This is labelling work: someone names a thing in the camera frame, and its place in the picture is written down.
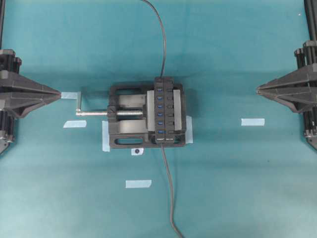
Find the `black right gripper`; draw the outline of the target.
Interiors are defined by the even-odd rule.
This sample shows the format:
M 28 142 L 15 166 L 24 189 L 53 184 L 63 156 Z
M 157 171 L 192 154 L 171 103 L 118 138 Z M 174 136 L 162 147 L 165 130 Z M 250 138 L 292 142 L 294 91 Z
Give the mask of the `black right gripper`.
M 298 69 L 280 78 L 274 79 L 257 88 L 257 94 L 288 107 L 294 113 L 302 113 L 304 136 L 306 141 L 317 147 L 317 42 L 306 41 L 294 55 Z M 304 87 L 305 93 L 277 95 L 264 92 L 266 89 Z

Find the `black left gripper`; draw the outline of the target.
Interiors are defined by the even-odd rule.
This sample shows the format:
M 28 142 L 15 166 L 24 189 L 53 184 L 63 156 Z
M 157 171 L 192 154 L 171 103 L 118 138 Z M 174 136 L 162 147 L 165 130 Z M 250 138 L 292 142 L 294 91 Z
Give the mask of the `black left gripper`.
M 22 60 L 15 56 L 14 50 L 0 51 L 0 154 L 15 141 L 15 118 L 24 118 L 30 112 L 61 98 L 58 90 L 18 74 L 21 64 Z

